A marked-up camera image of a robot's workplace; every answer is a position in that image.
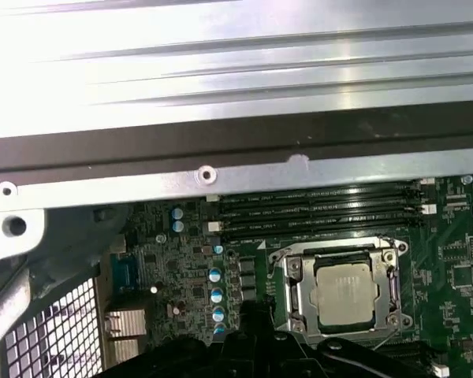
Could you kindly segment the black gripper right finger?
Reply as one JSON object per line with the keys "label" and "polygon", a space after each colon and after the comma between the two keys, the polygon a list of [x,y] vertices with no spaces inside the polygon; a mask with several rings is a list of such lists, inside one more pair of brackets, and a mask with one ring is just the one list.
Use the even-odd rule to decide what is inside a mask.
{"label": "black gripper right finger", "polygon": [[259,302],[260,377],[433,377],[415,367],[347,339],[328,338],[309,346],[294,332],[274,327],[275,305]]}

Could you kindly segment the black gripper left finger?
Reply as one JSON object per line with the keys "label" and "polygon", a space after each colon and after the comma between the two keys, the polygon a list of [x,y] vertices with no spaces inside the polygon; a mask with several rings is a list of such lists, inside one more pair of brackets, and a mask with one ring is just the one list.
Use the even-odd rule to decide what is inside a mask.
{"label": "black gripper left finger", "polygon": [[244,302],[236,331],[217,334],[211,345],[191,336],[163,343],[115,365],[103,377],[257,377],[259,303]]}

